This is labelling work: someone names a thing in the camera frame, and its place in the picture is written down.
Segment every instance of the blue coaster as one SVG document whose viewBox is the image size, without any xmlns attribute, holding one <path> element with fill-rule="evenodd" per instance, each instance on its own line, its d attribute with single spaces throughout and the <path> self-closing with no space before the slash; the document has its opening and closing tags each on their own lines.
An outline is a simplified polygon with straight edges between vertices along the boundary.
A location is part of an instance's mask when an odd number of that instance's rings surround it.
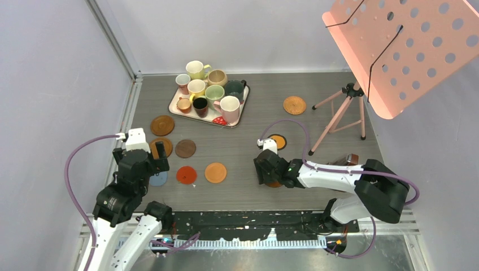
<svg viewBox="0 0 479 271">
<path fill-rule="evenodd" d="M 166 183 L 166 180 L 168 179 L 168 172 L 160 172 L 157 175 L 153 175 L 150 177 L 150 185 L 151 186 L 162 186 Z"/>
</svg>

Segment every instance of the pink mug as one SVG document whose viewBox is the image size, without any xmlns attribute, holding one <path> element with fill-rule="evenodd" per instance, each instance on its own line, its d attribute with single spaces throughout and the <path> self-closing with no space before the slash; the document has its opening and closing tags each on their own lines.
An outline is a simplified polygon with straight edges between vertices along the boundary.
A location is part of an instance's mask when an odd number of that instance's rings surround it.
<svg viewBox="0 0 479 271">
<path fill-rule="evenodd" d="M 216 100 L 213 106 L 227 123 L 234 123 L 240 119 L 240 100 L 235 96 L 226 96 L 220 102 Z"/>
</svg>

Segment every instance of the yellow mug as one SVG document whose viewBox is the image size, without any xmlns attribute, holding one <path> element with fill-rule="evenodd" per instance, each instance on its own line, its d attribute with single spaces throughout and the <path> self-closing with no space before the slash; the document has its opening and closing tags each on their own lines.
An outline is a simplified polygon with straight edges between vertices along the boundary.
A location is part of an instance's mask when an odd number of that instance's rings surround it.
<svg viewBox="0 0 479 271">
<path fill-rule="evenodd" d="M 190 93 L 190 102 L 193 103 L 195 97 L 204 95 L 206 91 L 206 83 L 203 80 L 195 79 L 188 83 L 188 92 Z"/>
<path fill-rule="evenodd" d="M 211 70 L 210 65 L 203 65 L 203 63 L 197 60 L 191 61 L 186 65 L 186 71 L 192 80 L 204 80 L 210 74 Z"/>
</svg>

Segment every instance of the brown coaster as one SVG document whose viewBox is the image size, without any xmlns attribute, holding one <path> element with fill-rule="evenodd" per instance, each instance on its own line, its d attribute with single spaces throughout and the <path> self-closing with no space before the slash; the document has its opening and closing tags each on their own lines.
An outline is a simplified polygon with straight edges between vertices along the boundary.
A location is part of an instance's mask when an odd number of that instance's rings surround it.
<svg viewBox="0 0 479 271">
<path fill-rule="evenodd" d="M 157 137 L 156 139 L 153 139 L 150 142 L 150 150 L 151 150 L 151 154 L 153 154 L 153 158 L 154 159 L 160 158 L 159 155 L 158 155 L 158 152 L 156 150 L 156 145 L 155 145 L 155 143 L 157 143 L 158 141 L 163 142 L 163 146 L 164 146 L 165 152 L 166 152 L 166 157 L 169 157 L 171 152 L 173 152 L 173 144 L 166 137 Z"/>
<path fill-rule="evenodd" d="M 220 183 L 226 178 L 226 167 L 222 163 L 211 163 L 204 170 L 204 176 L 211 183 Z"/>
<path fill-rule="evenodd" d="M 306 102 L 298 96 L 290 96 L 285 99 L 283 107 L 291 115 L 299 115 L 306 110 Z"/>
<path fill-rule="evenodd" d="M 173 118 L 166 115 L 156 117 L 150 125 L 151 132 L 155 136 L 159 137 L 164 137 L 167 134 L 171 133 L 174 127 L 175 121 L 173 120 Z"/>
<path fill-rule="evenodd" d="M 181 158 L 189 158 L 196 151 L 196 145 L 193 141 L 189 139 L 183 139 L 178 142 L 175 147 L 175 153 Z"/>
</svg>

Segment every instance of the orange coaster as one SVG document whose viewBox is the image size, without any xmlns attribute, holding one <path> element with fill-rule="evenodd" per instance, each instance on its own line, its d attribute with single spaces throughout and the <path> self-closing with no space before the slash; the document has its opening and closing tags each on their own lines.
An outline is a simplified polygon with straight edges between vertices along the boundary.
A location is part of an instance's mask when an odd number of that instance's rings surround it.
<svg viewBox="0 0 479 271">
<path fill-rule="evenodd" d="M 174 127 L 175 121 L 173 120 L 173 118 L 166 115 L 156 117 L 150 125 L 151 132 L 155 136 L 159 137 L 164 137 L 167 134 L 171 133 Z"/>
<path fill-rule="evenodd" d="M 276 145 L 279 151 L 284 149 L 286 145 L 288 144 L 288 142 L 286 141 L 286 138 L 280 134 L 272 134 L 268 138 L 271 138 L 272 140 L 276 141 Z"/>
<path fill-rule="evenodd" d="M 185 166 L 178 169 L 176 172 L 176 179 L 184 185 L 191 185 L 196 181 L 196 171 L 190 166 Z"/>
<path fill-rule="evenodd" d="M 222 163 L 211 163 L 204 170 L 208 182 L 220 183 L 226 178 L 227 170 Z"/>
<path fill-rule="evenodd" d="M 160 158 L 159 155 L 158 155 L 158 152 L 156 150 L 156 145 L 155 143 L 157 143 L 158 141 L 162 141 L 163 142 L 163 146 L 165 148 L 165 152 L 166 152 L 166 157 L 169 157 L 169 155 L 171 154 L 171 152 L 173 151 L 173 144 L 171 143 L 171 141 L 166 138 L 166 137 L 157 137 L 156 139 L 153 139 L 151 142 L 150 142 L 150 150 L 151 150 L 151 154 L 153 154 L 153 158 L 154 159 L 158 159 Z"/>
<path fill-rule="evenodd" d="M 298 96 L 290 96 L 285 99 L 283 108 L 291 115 L 299 115 L 306 110 L 306 102 Z"/>
</svg>

